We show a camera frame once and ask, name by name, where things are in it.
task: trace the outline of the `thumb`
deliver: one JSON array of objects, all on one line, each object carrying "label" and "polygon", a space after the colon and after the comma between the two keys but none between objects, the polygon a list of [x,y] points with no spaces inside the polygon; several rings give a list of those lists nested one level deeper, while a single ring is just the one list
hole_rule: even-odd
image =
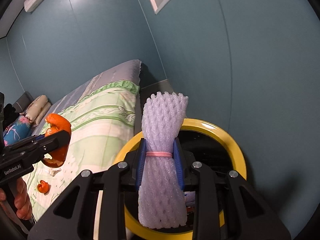
[{"label": "thumb", "polygon": [[0,201],[5,201],[6,197],[5,197],[5,193],[4,191],[0,188]]}]

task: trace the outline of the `human hand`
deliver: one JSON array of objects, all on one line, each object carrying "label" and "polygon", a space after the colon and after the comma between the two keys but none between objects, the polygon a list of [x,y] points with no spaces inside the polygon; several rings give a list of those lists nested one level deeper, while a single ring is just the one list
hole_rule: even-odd
[{"label": "human hand", "polygon": [[[14,199],[14,205],[17,210],[17,217],[24,220],[29,220],[32,216],[32,206],[30,203],[30,198],[27,193],[27,185],[22,178],[17,179],[17,195]],[[6,200],[6,195],[4,191],[0,188],[0,205],[2,206],[4,212],[8,215],[8,217],[12,219],[9,215],[7,208],[2,203]]]}]

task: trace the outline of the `pink rubber band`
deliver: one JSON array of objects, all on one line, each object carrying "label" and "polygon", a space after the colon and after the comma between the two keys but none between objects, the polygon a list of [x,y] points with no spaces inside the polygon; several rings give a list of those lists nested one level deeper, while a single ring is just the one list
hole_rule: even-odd
[{"label": "pink rubber band", "polygon": [[150,157],[169,157],[172,158],[172,153],[167,152],[147,152],[146,156]]}]

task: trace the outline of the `foam fruit net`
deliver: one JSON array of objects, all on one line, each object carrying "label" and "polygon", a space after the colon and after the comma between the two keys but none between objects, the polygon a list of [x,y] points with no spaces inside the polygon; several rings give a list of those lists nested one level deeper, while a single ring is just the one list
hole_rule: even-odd
[{"label": "foam fruit net", "polygon": [[[173,152],[187,104],[188,97],[168,92],[147,99],[142,116],[147,151]],[[145,227],[176,228],[186,224],[184,193],[178,185],[173,158],[146,157],[138,203],[139,221]]]}]

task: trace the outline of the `silver screw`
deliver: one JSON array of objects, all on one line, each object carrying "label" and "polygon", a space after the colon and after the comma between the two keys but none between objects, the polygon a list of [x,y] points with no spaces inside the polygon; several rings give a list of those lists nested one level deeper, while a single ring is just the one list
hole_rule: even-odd
[{"label": "silver screw", "polygon": [[239,173],[236,171],[229,171],[229,176],[232,178],[236,178],[238,177]]},{"label": "silver screw", "polygon": [[202,163],[201,163],[201,162],[193,162],[192,166],[193,166],[194,168],[199,169],[199,168],[202,167]]},{"label": "silver screw", "polygon": [[84,170],[84,171],[81,171],[81,176],[82,177],[88,177],[90,175],[90,171],[89,170]]},{"label": "silver screw", "polygon": [[118,163],[118,167],[121,169],[124,169],[126,166],[128,166],[128,164],[126,162],[119,162]]}]

